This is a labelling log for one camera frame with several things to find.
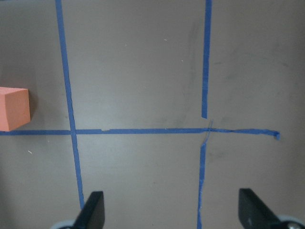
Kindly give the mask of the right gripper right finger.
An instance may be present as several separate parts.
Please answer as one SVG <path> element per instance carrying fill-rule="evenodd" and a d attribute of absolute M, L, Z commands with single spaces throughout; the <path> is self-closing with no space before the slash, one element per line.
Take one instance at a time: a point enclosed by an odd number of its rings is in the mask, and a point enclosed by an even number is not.
<path fill-rule="evenodd" d="M 271 209 L 250 189 L 239 189 L 238 218 L 244 229 L 285 229 Z"/>

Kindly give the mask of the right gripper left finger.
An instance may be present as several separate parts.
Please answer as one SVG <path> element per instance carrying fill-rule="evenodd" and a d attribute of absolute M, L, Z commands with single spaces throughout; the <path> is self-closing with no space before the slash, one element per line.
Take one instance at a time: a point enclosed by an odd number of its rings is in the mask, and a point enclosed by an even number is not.
<path fill-rule="evenodd" d="M 94 191 L 90 194 L 71 228 L 102 229 L 104 224 L 105 208 L 103 191 Z"/>

